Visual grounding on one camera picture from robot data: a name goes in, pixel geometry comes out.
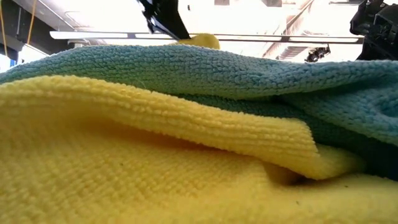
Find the yellow rope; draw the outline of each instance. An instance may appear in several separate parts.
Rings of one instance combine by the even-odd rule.
[[[27,45],[29,45],[30,43],[30,35],[32,34],[33,20],[35,19],[36,3],[37,0],[34,0],[33,9],[32,9],[32,19],[30,20],[29,33],[27,35],[27,42],[26,42]]]
[[[0,1],[0,21],[1,21],[1,32],[2,32],[2,41],[4,42],[4,53],[8,57],[8,52],[7,52],[7,41],[6,41],[6,33],[4,31],[4,21],[2,19],[2,7],[1,7],[1,1]]]

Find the yellow cloth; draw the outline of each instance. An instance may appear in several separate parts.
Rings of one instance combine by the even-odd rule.
[[[220,49],[220,42],[218,41],[217,37],[212,34],[198,34],[191,39],[179,40],[177,43],[174,44],[196,45],[199,47],[207,47],[216,50]]]
[[[300,178],[363,164],[295,119],[54,76],[0,85],[0,124],[0,223],[398,223],[397,182]]]

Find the teal cloth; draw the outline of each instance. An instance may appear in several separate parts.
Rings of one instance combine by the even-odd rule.
[[[0,83],[77,75],[263,116],[296,117],[316,142],[365,158],[398,180],[398,62],[292,63],[166,45],[93,46],[17,66]]]

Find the folded towel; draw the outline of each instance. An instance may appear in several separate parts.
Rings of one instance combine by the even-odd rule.
[[[362,161],[297,119],[43,76],[0,85],[0,123],[0,223],[398,222],[398,183],[336,177]]]
[[[231,111],[296,117],[310,125],[316,142],[355,152],[366,160],[369,173],[398,180],[397,89],[391,87],[398,83],[391,81],[398,77],[397,68],[398,62],[388,61],[280,62],[185,45],[94,46],[17,66],[1,76],[0,83],[74,74],[183,97],[196,95],[191,99]],[[214,101],[209,95],[219,98]],[[289,105],[279,110],[273,101],[273,110],[264,97],[275,95]],[[258,103],[253,109],[250,101],[223,98],[262,100],[264,106]]]

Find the black equipment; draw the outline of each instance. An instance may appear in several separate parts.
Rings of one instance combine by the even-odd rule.
[[[319,59],[330,54],[330,47],[315,47],[308,53],[308,57],[305,59],[306,62],[318,62]]]
[[[175,40],[190,39],[178,13],[178,0],[137,0],[144,6],[149,31],[167,34]]]
[[[398,5],[365,0],[350,24],[352,34],[364,35],[357,60],[398,60]]]

